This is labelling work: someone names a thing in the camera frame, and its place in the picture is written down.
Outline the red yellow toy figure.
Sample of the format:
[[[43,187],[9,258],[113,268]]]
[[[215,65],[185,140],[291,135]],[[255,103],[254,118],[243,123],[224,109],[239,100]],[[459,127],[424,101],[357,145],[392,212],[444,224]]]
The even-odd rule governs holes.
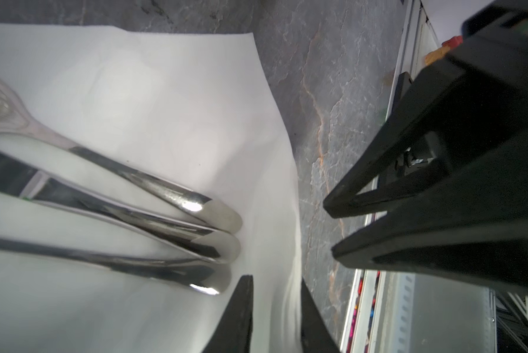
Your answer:
[[[434,51],[431,51],[424,57],[425,66],[430,66],[434,62],[441,60],[452,49],[457,48],[463,42],[462,35],[454,36],[442,43],[442,46]]]

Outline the white paper napkin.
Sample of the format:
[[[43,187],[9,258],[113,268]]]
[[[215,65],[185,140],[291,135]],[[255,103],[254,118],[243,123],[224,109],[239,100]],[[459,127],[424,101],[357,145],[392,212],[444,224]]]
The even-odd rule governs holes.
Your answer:
[[[251,350],[301,351],[298,176],[252,35],[0,24],[0,80],[49,128],[239,213]],[[0,352],[201,352],[232,292],[0,252]]]

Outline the silver table knife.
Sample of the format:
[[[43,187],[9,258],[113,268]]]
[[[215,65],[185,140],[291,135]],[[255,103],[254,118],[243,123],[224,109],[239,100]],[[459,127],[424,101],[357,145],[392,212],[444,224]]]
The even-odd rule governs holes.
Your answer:
[[[228,232],[118,202],[1,151],[0,193],[111,223],[211,263],[232,263],[241,252]]]

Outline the silver fork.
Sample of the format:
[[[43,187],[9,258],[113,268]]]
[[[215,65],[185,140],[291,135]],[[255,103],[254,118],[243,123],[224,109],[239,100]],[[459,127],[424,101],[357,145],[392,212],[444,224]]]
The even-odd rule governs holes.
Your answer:
[[[18,94],[1,80],[0,134],[32,138],[81,157],[222,231],[235,234],[243,226],[240,214],[224,202],[112,160],[40,123],[30,114]]]

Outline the silver spoon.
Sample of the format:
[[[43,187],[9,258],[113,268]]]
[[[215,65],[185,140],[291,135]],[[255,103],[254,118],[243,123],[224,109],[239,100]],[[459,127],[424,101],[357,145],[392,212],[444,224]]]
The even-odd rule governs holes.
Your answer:
[[[216,296],[230,285],[231,270],[227,265],[215,265],[200,260],[160,260],[126,257],[62,247],[50,247],[0,238],[0,251],[53,258],[81,263],[111,272],[174,282],[202,294]]]

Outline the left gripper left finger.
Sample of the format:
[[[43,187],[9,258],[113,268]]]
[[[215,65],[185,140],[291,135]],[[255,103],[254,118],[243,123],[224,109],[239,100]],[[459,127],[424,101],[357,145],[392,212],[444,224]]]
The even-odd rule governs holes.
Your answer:
[[[251,346],[254,278],[242,276],[203,353],[248,353]]]

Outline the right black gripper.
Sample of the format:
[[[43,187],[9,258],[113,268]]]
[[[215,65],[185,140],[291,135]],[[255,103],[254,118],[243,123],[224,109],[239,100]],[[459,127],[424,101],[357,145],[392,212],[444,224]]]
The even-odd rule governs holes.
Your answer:
[[[332,254],[350,269],[528,295],[528,130],[477,159],[528,127],[528,1],[495,1],[461,33],[459,46],[419,73],[324,209],[333,219],[360,216],[425,192]],[[418,141],[429,146],[420,166],[359,194],[399,158],[417,159]]]

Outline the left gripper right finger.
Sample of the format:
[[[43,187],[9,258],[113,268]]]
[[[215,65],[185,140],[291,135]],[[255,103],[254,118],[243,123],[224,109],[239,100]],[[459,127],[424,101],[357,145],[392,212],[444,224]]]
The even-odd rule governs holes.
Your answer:
[[[301,298],[303,353],[340,353],[303,279]]]

